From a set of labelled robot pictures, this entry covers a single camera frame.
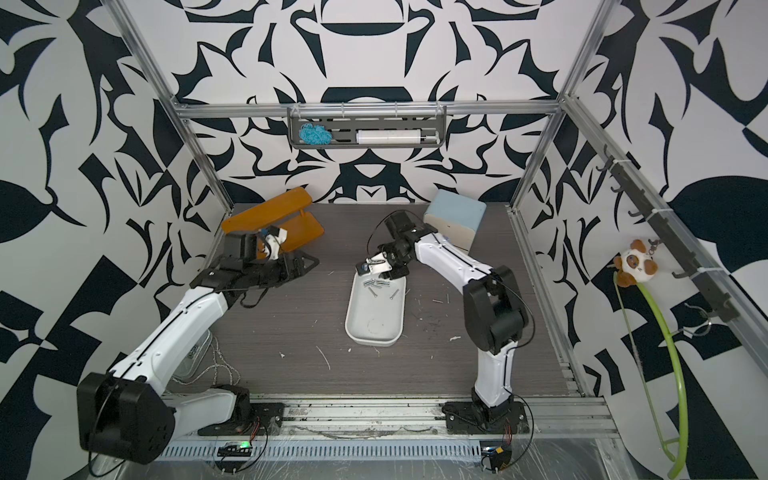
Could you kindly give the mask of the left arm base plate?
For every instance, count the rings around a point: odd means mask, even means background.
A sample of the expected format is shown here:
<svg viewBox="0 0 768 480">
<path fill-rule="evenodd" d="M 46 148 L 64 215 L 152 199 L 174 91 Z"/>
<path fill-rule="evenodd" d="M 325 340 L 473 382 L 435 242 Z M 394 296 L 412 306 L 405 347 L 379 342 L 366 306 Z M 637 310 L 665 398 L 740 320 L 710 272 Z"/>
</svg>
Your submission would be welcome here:
<svg viewBox="0 0 768 480">
<path fill-rule="evenodd" d="M 279 432 L 283 424 L 286 405 L 282 402 L 255 402 L 248 409 L 236 407 L 232 417 L 224 423 L 206 426 L 198 436 L 250 436 L 256 427 L 260 434 L 264 428 L 269 434 Z"/>
</svg>

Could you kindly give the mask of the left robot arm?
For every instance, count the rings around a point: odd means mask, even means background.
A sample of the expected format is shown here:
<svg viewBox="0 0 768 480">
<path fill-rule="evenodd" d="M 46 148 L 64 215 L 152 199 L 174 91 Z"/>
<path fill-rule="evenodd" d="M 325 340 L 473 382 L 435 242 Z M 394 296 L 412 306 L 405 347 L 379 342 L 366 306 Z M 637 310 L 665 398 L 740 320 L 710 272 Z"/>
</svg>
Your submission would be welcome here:
<svg viewBox="0 0 768 480">
<path fill-rule="evenodd" d="M 270 227 L 226 235 L 224 251 L 191 282 L 180 303 L 130 354 L 78 385 L 79 443 L 102 454 L 146 465 L 178 437 L 212 425 L 243 431 L 255 417 L 249 392 L 214 385 L 190 395 L 166 392 L 192 347 L 251 289 L 267 292 L 301 278 L 319 260 L 286 251 L 286 233 Z"/>
</svg>

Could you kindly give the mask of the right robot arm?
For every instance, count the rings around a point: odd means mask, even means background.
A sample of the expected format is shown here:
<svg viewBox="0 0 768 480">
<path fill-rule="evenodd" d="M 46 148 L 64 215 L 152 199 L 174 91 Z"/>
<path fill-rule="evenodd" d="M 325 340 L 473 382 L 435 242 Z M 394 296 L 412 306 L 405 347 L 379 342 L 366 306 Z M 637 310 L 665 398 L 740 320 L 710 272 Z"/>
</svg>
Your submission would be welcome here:
<svg viewBox="0 0 768 480">
<path fill-rule="evenodd" d="M 510 412 L 518 405 L 511 385 L 514 351 L 525 345 L 524 330 L 533 325 L 513 272 L 470 257 L 407 210 L 388 214 L 380 224 L 391 240 L 357 263 L 356 273 L 398 280 L 410 273 L 410 263 L 419 262 L 455 287 L 462 295 L 465 331 L 478 351 L 470 408 L 482 422 Z"/>
</svg>

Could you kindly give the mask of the white plastic storage tray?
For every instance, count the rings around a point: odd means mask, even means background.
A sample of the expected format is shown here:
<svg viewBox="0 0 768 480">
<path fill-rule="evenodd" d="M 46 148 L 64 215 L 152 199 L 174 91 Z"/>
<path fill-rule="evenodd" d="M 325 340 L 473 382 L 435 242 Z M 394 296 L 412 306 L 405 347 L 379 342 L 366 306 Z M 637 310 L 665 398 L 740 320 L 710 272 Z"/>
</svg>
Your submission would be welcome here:
<svg viewBox="0 0 768 480">
<path fill-rule="evenodd" d="M 354 275 L 350 300 L 345 318 L 345 331 L 354 342 L 372 347 L 390 347 L 403 332 L 406 278 L 386 280 L 389 286 L 364 286 L 363 282 L 382 278 L 373 275 Z M 379 295 L 374 298 L 368 291 L 373 288 Z M 394 299 L 389 297 L 399 289 Z"/>
</svg>

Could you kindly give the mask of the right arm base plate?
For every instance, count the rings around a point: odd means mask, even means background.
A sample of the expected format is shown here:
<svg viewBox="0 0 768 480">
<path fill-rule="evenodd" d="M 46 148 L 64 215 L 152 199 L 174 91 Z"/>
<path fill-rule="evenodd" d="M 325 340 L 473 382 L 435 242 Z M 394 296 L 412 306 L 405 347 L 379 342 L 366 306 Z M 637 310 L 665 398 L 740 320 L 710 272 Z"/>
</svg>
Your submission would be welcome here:
<svg viewBox="0 0 768 480">
<path fill-rule="evenodd" d="M 450 434 L 529 433 L 531 426 L 520 401 L 506 401 L 497 407 L 482 402 L 446 402 L 442 408 Z"/>
</svg>

